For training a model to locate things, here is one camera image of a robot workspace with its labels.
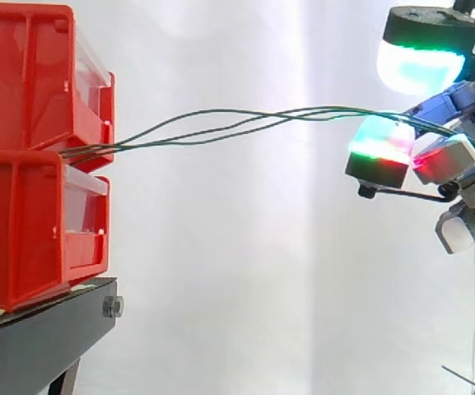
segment metal bolt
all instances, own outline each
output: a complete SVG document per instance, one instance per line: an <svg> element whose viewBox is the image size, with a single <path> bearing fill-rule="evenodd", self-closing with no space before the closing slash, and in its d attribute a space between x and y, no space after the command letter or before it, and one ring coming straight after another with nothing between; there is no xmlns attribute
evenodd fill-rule
<svg viewBox="0 0 475 395"><path fill-rule="evenodd" d="M120 318L123 314L123 297L106 296L104 299L104 317Z"/></svg>

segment black shelf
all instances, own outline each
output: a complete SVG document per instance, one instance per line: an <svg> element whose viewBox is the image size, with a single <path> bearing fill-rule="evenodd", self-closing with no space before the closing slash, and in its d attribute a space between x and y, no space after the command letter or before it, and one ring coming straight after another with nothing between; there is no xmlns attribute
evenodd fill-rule
<svg viewBox="0 0 475 395"><path fill-rule="evenodd" d="M117 295L116 279L85 285L92 287L0 316L0 395L36 395L114 327L104 302Z"/></svg>

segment white backdrop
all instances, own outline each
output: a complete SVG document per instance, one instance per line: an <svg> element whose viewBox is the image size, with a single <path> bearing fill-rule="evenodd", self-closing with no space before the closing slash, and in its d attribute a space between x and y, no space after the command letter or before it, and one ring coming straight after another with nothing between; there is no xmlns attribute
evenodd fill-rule
<svg viewBox="0 0 475 395"><path fill-rule="evenodd" d="M117 76L119 137L194 109L419 100L376 74L394 1L70 3ZM118 156L102 173L126 311L76 394L467 394L440 365L471 374L474 253L439 245L445 207L356 195L358 124Z"/></svg>

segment red plastic drawer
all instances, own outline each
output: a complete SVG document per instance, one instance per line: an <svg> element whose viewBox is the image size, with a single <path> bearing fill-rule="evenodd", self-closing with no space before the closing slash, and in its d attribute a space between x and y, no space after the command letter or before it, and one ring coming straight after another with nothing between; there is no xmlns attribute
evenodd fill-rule
<svg viewBox="0 0 475 395"><path fill-rule="evenodd" d="M52 297L108 267L109 182L55 152L0 151L0 309Z"/></svg>
<svg viewBox="0 0 475 395"><path fill-rule="evenodd" d="M113 141L114 77L77 31L71 8L0 3L0 150Z"/></svg>

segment cable bundle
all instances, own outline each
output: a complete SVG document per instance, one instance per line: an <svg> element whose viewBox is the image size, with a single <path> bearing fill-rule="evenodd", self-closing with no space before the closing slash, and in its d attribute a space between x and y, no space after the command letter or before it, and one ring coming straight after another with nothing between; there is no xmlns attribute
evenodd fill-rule
<svg viewBox="0 0 475 395"><path fill-rule="evenodd" d="M156 130L159 130L165 126L168 126L172 123L178 122L182 119L187 119L199 115L206 114L241 114L247 115L249 118L242 121L233 123L231 125L201 130L198 132L186 133L183 135L175 137L167 137L159 140L154 140L150 142L142 142L138 144L133 144L133 142L141 137L145 137ZM306 122L328 122L337 119L346 119L352 117L366 117L369 115L376 115L382 118L391 119L395 122L405 123L414 127L415 129L420 129L424 132L433 132L437 133L444 137L450 137L455 134L454 131L444 128L440 125L437 125L432 122L425 121L423 119L415 118L406 114L397 114L391 112L379 112L372 111L368 109L358 109L354 107L344 107L344 106L321 106L321 107L306 107L302 109L289 109L287 111L276 112L276 113L265 113L261 111L248 111L242 109L205 109L199 111L193 111L191 113L186 113L179 115L177 117L168 119L162 123L155 125L152 128L140 132L134 136L131 136L121 142L116 142L113 144L93 144L88 146L79 146L76 148L68 148L61 152L61 155L64 158L73 160L73 163L80 163L86 160L91 160L97 156L116 154L124 151L136 150L138 148L148 148L154 146L198 146L203 144L209 144L212 142L219 142L229 138L244 136L251 133L260 132L269 128L274 128L276 126L282 125L290 121L306 121ZM209 137L200 140L192 140L193 137L205 137L206 135L212 135L214 133L222 133L232 131L232 129L241 128L248 123L262 121L264 119L278 119L276 122L268 123L256 128L246 128L245 130L239 132L229 132L222 135L216 135L214 137Z"/></svg>

